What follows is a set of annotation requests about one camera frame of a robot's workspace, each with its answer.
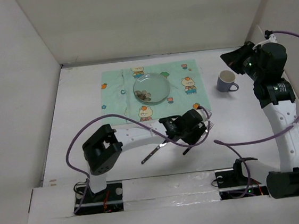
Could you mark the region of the steel fork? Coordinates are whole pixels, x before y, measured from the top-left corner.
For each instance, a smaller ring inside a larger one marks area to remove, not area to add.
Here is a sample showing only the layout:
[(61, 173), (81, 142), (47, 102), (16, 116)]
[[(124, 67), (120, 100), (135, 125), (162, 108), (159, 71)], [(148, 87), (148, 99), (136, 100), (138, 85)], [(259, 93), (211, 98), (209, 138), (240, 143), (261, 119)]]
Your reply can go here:
[(204, 139), (209, 135), (209, 131), (213, 128), (213, 123), (211, 121), (208, 122), (206, 126), (206, 130), (203, 130), (204, 126), (200, 126), (194, 129), (194, 132), (190, 137), (190, 145), (197, 144), (198, 141), (204, 136)]

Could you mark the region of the steel table knife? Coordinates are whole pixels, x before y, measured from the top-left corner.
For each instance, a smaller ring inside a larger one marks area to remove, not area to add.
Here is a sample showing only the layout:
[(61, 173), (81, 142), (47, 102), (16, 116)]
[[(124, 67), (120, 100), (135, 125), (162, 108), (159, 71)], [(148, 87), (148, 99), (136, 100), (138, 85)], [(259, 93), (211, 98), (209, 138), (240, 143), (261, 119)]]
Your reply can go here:
[(160, 143), (155, 149), (153, 149), (142, 161), (141, 164), (145, 164), (155, 153), (157, 153), (158, 150), (160, 150), (162, 147), (164, 147), (167, 144), (166, 141), (163, 141)]

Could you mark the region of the purple ceramic mug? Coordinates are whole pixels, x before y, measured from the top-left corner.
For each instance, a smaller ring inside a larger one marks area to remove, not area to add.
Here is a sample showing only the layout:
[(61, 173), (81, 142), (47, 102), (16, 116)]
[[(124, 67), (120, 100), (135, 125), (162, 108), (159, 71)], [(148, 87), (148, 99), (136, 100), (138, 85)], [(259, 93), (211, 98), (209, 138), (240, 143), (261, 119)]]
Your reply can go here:
[(225, 92), (235, 92), (239, 90), (239, 85), (235, 83), (236, 75), (232, 71), (223, 70), (217, 79), (217, 90)]

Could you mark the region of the green cartoon print placemat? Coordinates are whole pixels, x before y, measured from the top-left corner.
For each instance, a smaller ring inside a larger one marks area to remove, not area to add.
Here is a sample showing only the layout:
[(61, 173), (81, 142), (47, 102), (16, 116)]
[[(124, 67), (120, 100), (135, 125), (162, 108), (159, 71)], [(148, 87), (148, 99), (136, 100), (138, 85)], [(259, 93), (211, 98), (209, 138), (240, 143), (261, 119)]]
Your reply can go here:
[[(159, 103), (143, 103), (134, 95), (136, 79), (148, 73), (165, 76), (171, 85), (170, 94)], [(199, 106), (210, 109), (205, 86), (194, 60), (112, 70), (103, 72), (101, 77), (103, 114), (117, 114), (145, 122), (181, 115)]]

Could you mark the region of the green floral ceramic plate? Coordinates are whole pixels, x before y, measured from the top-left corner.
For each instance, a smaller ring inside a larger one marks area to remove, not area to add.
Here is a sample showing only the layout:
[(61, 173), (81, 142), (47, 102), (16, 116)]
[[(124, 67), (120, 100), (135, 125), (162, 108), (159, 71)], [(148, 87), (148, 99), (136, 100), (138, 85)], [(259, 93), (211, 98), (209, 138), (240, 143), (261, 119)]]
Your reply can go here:
[(136, 79), (134, 95), (143, 103), (159, 103), (168, 97), (171, 85), (168, 79), (159, 73), (148, 73)]

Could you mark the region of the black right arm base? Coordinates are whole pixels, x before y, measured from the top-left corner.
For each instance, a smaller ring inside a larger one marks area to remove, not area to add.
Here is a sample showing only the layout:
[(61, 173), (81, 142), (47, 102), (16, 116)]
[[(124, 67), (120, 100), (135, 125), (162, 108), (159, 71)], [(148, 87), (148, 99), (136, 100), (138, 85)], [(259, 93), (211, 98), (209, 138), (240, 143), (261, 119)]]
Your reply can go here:
[(250, 185), (246, 193), (248, 178), (243, 173), (243, 162), (236, 159), (232, 168), (220, 169), (214, 172), (214, 180), (211, 185), (218, 189), (222, 201), (235, 199), (243, 194), (243, 197), (266, 196), (269, 195), (267, 187), (259, 181), (251, 178)]

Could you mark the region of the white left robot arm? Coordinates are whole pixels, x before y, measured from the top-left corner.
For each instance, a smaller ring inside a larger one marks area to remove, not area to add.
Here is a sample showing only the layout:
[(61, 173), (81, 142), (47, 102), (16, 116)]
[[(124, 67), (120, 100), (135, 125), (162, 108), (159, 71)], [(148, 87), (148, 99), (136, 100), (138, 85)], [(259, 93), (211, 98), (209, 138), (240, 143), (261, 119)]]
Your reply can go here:
[(184, 115), (145, 121), (134, 128), (113, 129), (101, 126), (83, 146), (84, 158), (89, 169), (87, 194), (95, 201), (106, 195), (106, 176), (112, 170), (122, 152), (151, 144), (167, 144), (183, 141), (188, 146), (196, 145), (209, 133), (211, 121), (206, 110), (187, 111)]

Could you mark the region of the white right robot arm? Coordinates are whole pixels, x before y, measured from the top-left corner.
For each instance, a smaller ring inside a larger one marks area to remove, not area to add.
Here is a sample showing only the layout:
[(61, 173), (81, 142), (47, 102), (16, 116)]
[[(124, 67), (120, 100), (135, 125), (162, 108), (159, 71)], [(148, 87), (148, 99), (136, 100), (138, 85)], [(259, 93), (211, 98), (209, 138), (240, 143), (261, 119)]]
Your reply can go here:
[(234, 182), (244, 185), (252, 177), (275, 199), (299, 196), (299, 121), (295, 93), (282, 77), (287, 61), (285, 47), (277, 42), (247, 42), (220, 58), (233, 72), (253, 80), (254, 94), (269, 120), (279, 154), (278, 170), (250, 159), (246, 166), (234, 169)]

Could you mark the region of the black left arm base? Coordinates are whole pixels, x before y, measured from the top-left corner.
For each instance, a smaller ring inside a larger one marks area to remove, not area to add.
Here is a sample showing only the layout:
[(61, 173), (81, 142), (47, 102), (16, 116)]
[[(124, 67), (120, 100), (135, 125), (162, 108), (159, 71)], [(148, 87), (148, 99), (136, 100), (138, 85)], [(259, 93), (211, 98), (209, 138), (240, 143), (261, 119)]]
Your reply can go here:
[(123, 184), (121, 181), (107, 183), (106, 189), (93, 193), (86, 182), (77, 182), (74, 187), (74, 215), (92, 215), (124, 211)]

